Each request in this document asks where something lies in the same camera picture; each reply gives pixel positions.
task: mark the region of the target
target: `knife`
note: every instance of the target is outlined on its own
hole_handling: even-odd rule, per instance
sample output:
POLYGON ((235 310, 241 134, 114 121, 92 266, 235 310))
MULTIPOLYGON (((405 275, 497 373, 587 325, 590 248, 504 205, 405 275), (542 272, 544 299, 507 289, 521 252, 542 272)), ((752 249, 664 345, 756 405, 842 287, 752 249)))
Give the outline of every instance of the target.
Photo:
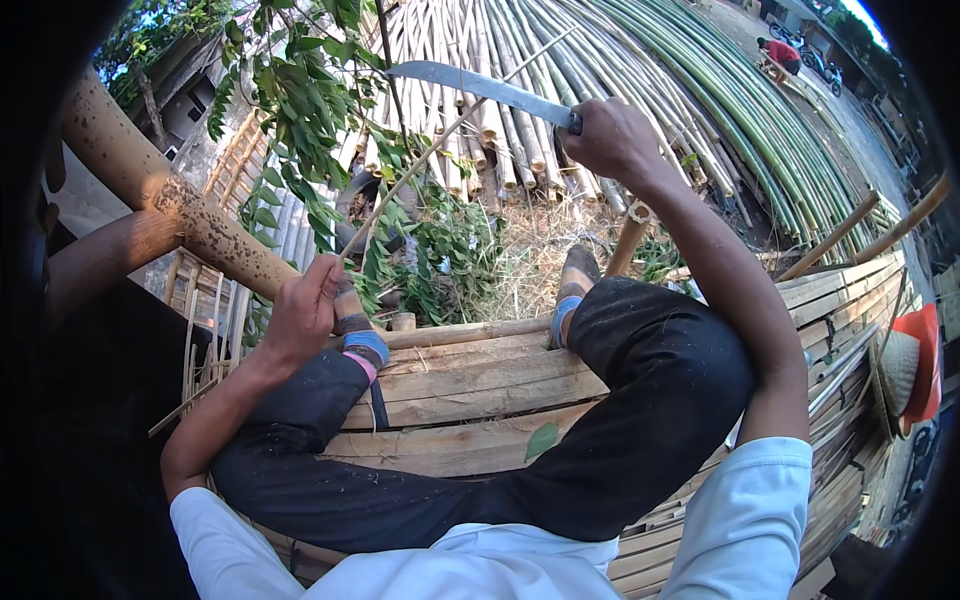
POLYGON ((449 64, 431 60, 408 60, 387 69, 387 75, 412 77, 490 98, 555 123, 574 135, 580 135, 584 130, 583 117, 564 105, 550 102, 516 85, 449 64))

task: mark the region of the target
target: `leg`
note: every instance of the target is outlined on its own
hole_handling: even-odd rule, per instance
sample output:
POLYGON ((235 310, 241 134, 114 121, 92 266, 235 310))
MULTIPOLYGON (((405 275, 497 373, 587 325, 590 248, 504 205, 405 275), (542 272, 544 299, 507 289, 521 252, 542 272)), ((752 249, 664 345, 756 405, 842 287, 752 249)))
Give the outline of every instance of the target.
POLYGON ((476 484, 362 468, 324 451, 366 391, 363 369, 328 350, 261 401, 212 473, 230 506, 297 540, 341 552, 426 547, 476 484))
POLYGON ((533 465, 494 479, 482 495, 509 507, 488 511, 498 522, 610 540, 723 442, 753 393, 753 368, 707 306, 626 277, 593 287, 564 337, 610 394, 533 465))

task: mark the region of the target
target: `motorcycle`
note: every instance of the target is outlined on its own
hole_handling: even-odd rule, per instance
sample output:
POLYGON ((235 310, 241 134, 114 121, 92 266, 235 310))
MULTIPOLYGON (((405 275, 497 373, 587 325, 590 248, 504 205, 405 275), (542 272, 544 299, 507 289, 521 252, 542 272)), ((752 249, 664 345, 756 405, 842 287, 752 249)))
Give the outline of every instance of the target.
POLYGON ((774 39, 778 39, 783 43, 790 44, 794 50, 800 51, 802 47, 806 45, 806 40, 803 36, 800 35, 800 32, 796 34, 791 34, 783 24, 778 21, 774 21, 770 24, 770 35, 774 39))
POLYGON ((830 86, 830 92, 837 98, 840 97, 840 94, 843 92, 843 69, 833 64, 825 64, 824 60, 820 58, 820 55, 817 54, 809 46, 805 46, 800 50, 800 60, 809 67, 811 70, 816 72, 820 76, 820 79, 827 82, 827 85, 830 86))

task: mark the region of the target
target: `right hand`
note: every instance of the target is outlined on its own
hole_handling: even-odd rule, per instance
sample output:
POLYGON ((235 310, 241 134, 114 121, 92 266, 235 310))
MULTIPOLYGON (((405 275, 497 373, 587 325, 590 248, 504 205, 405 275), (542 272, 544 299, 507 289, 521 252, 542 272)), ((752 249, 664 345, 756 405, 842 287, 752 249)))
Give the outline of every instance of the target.
POLYGON ((584 118, 584 130, 571 135, 559 129, 566 153, 600 177, 618 180, 633 189, 681 181, 660 155, 650 120, 619 98, 596 98, 573 108, 584 118))
POLYGON ((333 298, 343 272, 344 263, 336 255, 321 254, 303 276, 285 281, 254 353, 290 372, 319 354, 333 328, 333 298))

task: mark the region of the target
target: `dry grass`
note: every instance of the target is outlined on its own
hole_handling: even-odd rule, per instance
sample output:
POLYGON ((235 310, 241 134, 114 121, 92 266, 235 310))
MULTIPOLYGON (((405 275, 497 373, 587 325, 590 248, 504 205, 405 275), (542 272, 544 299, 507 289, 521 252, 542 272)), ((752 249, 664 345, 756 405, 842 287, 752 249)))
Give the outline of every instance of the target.
POLYGON ((566 251, 577 243, 592 249, 603 272, 618 228, 604 203, 587 205, 566 194, 551 203, 539 191, 510 201, 500 216, 506 227, 499 282, 493 298, 477 307, 486 321, 550 314, 566 251))

